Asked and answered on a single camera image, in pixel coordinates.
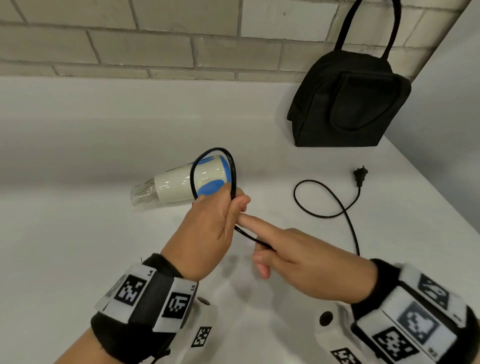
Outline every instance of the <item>black bag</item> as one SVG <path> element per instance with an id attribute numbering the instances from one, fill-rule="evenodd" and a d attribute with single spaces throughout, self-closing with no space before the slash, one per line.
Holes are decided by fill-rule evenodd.
<path id="1" fill-rule="evenodd" d="M 410 95 L 410 81 L 392 72 L 388 54 L 400 26 L 402 5 L 392 0 L 395 22 L 381 58 L 346 52 L 342 46 L 361 0 L 345 18 L 335 49 L 302 81 L 287 119 L 296 146 L 376 146 Z"/>

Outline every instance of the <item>white countertop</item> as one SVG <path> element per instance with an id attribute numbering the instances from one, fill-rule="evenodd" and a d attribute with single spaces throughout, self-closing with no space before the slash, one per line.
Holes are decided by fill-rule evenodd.
<path id="1" fill-rule="evenodd" d="M 25 82 L 15 82 L 21 86 L 12 90 L 12 79 L 0 81 L 0 95 L 9 87 L 8 94 L 18 97 Z M 347 204 L 356 194 L 351 172 L 365 165 L 369 174 L 349 211 L 362 255 L 411 262 L 480 313 L 480 292 L 472 289 L 480 277 L 480 236 L 388 140 L 375 148 L 295 148 L 284 110 L 247 107 L 249 97 L 288 98 L 293 85 L 272 85 L 269 94 L 263 84 L 90 82 L 71 87 L 71 97 L 85 92 L 100 103 L 108 85 L 113 94 L 122 85 L 122 92 L 130 92 L 130 105 L 152 110 L 159 106 L 138 94 L 141 85 L 160 91 L 175 85 L 173 93 L 199 104 L 203 96 L 188 94 L 198 84 L 216 87 L 219 95 L 227 95 L 222 97 L 229 91 L 248 97 L 237 100 L 230 116 L 230 106 L 220 102 L 217 114 L 175 117 L 167 110 L 167 116 L 155 118 L 155 109 L 135 119 L 131 110 L 126 116 L 100 115 L 95 106 L 91 118 L 66 118 L 68 109 L 88 113 L 91 100 L 85 97 L 77 109 L 65 102 L 59 106 L 50 97 L 42 112 L 33 101 L 32 108 L 17 111 L 11 100 L 0 101 L 7 110 L 0 116 L 0 363 L 51 363 L 87 328 L 97 299 L 131 263 L 159 252 L 189 208 L 136 211 L 129 200 L 133 183 L 190 162 L 213 146 L 232 153 L 239 185 L 252 197 L 250 214 L 350 251 L 354 247 L 345 218 L 307 215 L 295 205 L 292 189 L 302 179 L 318 179 Z M 63 95 L 65 85 L 52 83 L 44 93 Z M 33 89 L 45 90 L 40 86 Z M 27 102 L 40 97 L 35 92 L 24 95 Z M 48 102 L 57 103 L 56 108 Z M 193 113 L 191 105 L 185 108 Z M 308 193 L 314 198 L 307 199 Z M 312 211 L 333 214 L 339 209 L 319 186 L 303 186 L 298 196 Z M 290 289 L 276 275 L 260 280 L 250 263 L 251 251 L 252 243 L 235 234 L 225 259 L 201 283 L 221 312 L 219 328 L 209 339 L 218 342 L 211 362 L 321 362 L 313 314 L 322 302 Z"/>

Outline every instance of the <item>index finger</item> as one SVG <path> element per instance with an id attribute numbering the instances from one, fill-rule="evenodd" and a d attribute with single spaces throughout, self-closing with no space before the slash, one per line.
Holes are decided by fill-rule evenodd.
<path id="1" fill-rule="evenodd" d="M 285 239 L 285 231 L 261 218 L 240 214 L 237 224 L 262 237 L 262 241 L 269 243 L 275 250 L 282 247 Z"/>

